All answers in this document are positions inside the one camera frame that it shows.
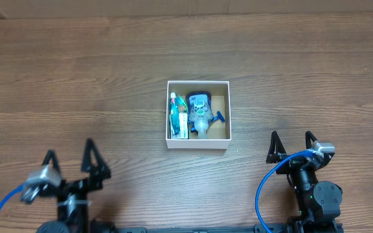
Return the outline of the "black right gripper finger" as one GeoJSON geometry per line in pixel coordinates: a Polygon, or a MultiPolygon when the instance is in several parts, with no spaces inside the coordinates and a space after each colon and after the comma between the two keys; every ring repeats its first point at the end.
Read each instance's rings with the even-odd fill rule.
{"type": "Polygon", "coordinates": [[[305,140],[306,140],[306,148],[310,149],[312,147],[312,143],[317,141],[317,138],[311,131],[307,131],[305,133],[305,140]]]}
{"type": "Polygon", "coordinates": [[[267,153],[266,162],[268,164],[278,163],[283,161],[287,157],[287,152],[280,140],[280,137],[276,131],[271,134],[270,147],[267,153]]]}

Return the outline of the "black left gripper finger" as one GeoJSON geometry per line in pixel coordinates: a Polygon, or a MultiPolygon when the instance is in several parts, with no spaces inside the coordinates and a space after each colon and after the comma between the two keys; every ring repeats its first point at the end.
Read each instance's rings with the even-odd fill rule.
{"type": "Polygon", "coordinates": [[[81,171],[88,173],[90,178],[100,180],[111,178],[111,171],[103,160],[93,139],[86,140],[81,171]]]}
{"type": "Polygon", "coordinates": [[[61,172],[60,165],[57,160],[57,156],[54,150],[48,150],[47,154],[42,162],[42,166],[49,165],[50,162],[52,163],[52,167],[57,171],[61,172]]]}

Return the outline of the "blue disposable razor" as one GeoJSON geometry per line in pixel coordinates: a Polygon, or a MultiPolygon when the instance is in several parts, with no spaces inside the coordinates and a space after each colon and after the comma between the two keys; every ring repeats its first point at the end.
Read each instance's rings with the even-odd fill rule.
{"type": "MultiPolygon", "coordinates": [[[[222,123],[225,123],[225,119],[220,111],[217,111],[216,116],[211,121],[211,124],[218,120],[220,120],[222,123]]],[[[195,133],[196,132],[195,127],[191,127],[190,132],[195,133]]]]}

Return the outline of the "dental floss pack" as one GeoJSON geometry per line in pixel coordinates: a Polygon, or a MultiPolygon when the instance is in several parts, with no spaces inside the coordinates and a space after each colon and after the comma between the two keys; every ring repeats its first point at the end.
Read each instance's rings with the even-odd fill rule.
{"type": "Polygon", "coordinates": [[[172,139],[189,139],[187,113],[179,113],[178,116],[171,116],[170,121],[172,139]]]}

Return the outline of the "red green toothpaste tube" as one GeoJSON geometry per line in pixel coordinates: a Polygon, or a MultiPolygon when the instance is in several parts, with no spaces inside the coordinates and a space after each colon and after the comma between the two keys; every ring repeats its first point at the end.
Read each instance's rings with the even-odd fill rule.
{"type": "Polygon", "coordinates": [[[180,133],[179,104],[177,95],[175,93],[170,93],[170,123],[172,127],[172,134],[176,135],[180,133]]]}

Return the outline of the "green white toothbrush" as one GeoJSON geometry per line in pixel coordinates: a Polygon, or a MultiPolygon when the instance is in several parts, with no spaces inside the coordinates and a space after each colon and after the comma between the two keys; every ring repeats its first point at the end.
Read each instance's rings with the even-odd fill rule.
{"type": "Polygon", "coordinates": [[[177,95],[177,103],[178,106],[181,108],[181,111],[184,113],[188,112],[188,104],[185,98],[182,95],[177,95]]]}

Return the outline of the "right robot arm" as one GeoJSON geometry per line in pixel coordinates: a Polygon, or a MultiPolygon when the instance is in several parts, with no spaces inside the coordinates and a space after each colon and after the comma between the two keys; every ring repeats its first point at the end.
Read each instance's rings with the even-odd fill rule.
{"type": "Polygon", "coordinates": [[[341,214],[342,188],[330,181],[319,181],[315,172],[324,168],[335,155],[335,146],[319,141],[311,131],[305,133],[306,150],[312,156],[292,159],[276,131],[271,134],[268,164],[284,164],[275,173],[286,175],[294,189],[299,215],[288,218],[277,232],[342,232],[335,219],[341,214]]]}

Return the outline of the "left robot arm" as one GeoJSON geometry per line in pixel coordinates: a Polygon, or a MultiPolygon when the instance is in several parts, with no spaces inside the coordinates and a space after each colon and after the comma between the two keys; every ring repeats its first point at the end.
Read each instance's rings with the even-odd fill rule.
{"type": "Polygon", "coordinates": [[[89,176],[68,182],[61,178],[59,184],[44,181],[38,185],[40,197],[57,199],[57,220],[39,227],[38,232],[114,232],[113,222],[89,219],[88,194],[103,189],[103,181],[111,178],[111,171],[103,160],[93,139],[85,143],[81,171],[89,176]]]}

